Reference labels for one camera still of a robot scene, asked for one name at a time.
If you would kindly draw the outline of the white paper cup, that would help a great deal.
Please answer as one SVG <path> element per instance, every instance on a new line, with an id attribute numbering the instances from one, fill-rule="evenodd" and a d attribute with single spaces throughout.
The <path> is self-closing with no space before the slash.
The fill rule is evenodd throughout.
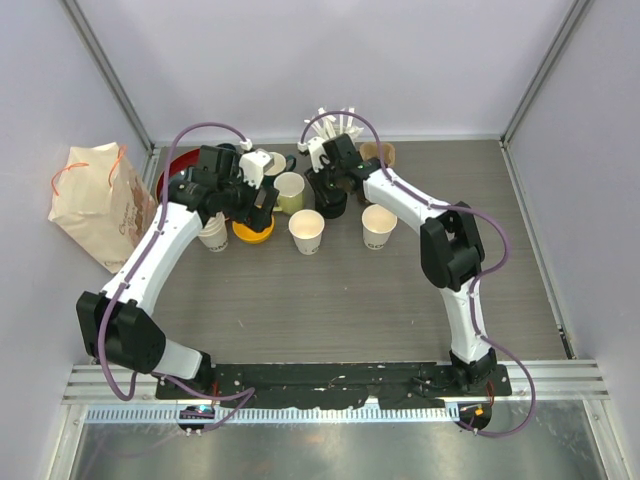
<path id="1" fill-rule="evenodd" d="M 397 216 L 378 204 L 368 206 L 361 216 L 363 241 L 371 250 L 382 249 L 397 226 Z"/>
<path id="2" fill-rule="evenodd" d="M 324 217 L 310 209 L 296 212 L 288 224 L 294 243 L 303 255 L 313 255 L 319 250 L 324 228 Z"/>

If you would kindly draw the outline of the stack of white paper cups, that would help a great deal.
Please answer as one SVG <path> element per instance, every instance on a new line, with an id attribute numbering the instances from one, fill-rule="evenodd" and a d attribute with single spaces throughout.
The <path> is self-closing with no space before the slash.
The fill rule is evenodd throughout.
<path id="1" fill-rule="evenodd" d="M 199 240 L 210 251 L 218 253 L 228 245 L 226 218 L 223 212 L 211 217 L 198 235 Z"/>

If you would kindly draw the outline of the stack of black lids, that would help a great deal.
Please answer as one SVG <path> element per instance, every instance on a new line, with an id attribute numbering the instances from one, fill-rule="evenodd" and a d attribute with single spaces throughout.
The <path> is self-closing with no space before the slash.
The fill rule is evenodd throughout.
<path id="1" fill-rule="evenodd" d="M 334 202 L 324 201 L 323 199 L 316 197 L 314 206 L 315 210 L 325 219 L 337 219 L 344 214 L 347 201 L 347 196 L 343 196 Z"/>

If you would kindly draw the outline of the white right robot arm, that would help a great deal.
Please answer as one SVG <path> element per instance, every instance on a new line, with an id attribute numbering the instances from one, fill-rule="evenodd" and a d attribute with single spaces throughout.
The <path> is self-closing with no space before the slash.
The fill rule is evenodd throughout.
<path id="1" fill-rule="evenodd" d="M 443 298 L 451 330 L 451 383 L 472 395 L 497 367 L 486 334 L 479 285 L 485 251 L 470 207 L 437 200 L 404 182 L 378 158 L 363 159 L 351 137 L 319 136 L 297 145 L 310 158 L 304 173 L 314 193 L 314 208 L 326 219 L 344 214 L 350 194 L 359 194 L 406 223 L 419 236 L 420 265 Z"/>

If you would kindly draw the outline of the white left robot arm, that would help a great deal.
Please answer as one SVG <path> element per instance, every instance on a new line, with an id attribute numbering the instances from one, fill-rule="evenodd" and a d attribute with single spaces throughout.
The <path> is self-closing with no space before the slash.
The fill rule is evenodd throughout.
<path id="1" fill-rule="evenodd" d="M 210 356 L 169 340 L 152 314 L 177 261 L 210 220 L 230 219 L 255 232 L 271 226 L 278 192 L 264 178 L 273 164 L 262 149 L 240 154 L 203 146 L 196 165 L 165 183 L 152 224 L 125 265 L 100 292 L 77 301 L 85 348 L 101 367 L 164 377 L 193 399 L 212 392 Z"/>

